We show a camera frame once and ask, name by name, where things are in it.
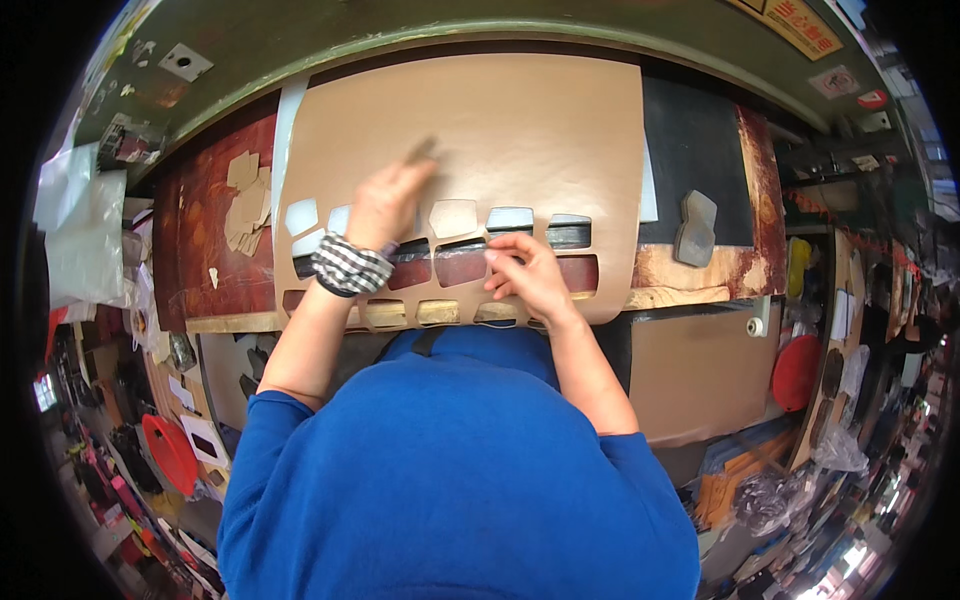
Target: red bowl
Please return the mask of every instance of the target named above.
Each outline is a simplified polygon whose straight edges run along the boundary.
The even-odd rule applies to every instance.
[[[193,495],[197,480],[197,457],[186,435],[176,423],[164,417],[143,416],[143,434],[156,465],[170,483],[185,495]]]
[[[813,334],[802,335],[786,345],[774,367],[774,400],[788,413],[803,410],[810,403],[817,384],[820,340]]]

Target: tan leather sheet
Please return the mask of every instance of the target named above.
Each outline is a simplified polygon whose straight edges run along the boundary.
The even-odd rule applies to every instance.
[[[633,324],[630,402],[651,446],[737,431],[763,416],[777,328],[747,335],[749,310]],[[770,323],[780,322],[780,306]]]
[[[420,202],[420,231],[397,241],[425,237],[434,252],[441,244],[489,240],[484,225],[499,206],[532,208],[533,234],[541,242],[553,215],[589,217],[591,246],[557,254],[596,254],[597,292],[576,302],[591,323],[609,321],[624,305],[634,267],[642,107],[637,66],[550,55],[419,60],[307,90],[294,122],[274,232],[279,321],[288,321],[284,292],[304,290],[309,282],[297,278],[291,244],[328,227],[331,209],[350,204],[357,184],[427,135],[438,140],[440,170]],[[311,198],[319,223],[291,235],[283,225],[287,209]],[[475,223],[467,218],[464,226],[459,216],[450,218],[451,211],[475,212]],[[348,327],[374,329],[365,316],[373,299],[401,300],[405,307],[406,324],[377,330],[422,326],[416,319],[422,300],[456,300],[460,323],[472,323],[478,305],[492,300],[483,289],[486,278],[444,288],[436,264],[427,282],[358,298],[360,322]],[[516,308],[518,325],[527,324],[522,302],[504,302]]]

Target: yellow warning label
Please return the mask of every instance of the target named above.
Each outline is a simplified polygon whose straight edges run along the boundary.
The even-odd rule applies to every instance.
[[[777,32],[810,60],[822,59],[843,48],[827,23],[800,0],[728,1]]]

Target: metal plate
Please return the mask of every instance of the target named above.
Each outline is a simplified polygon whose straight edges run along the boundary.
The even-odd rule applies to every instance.
[[[210,70],[213,63],[190,50],[183,44],[177,44],[163,57],[158,65],[190,83]]]

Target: white knob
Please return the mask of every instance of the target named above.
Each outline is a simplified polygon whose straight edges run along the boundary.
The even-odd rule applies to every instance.
[[[747,335],[752,338],[763,336],[763,321],[760,317],[751,317],[747,321]]]

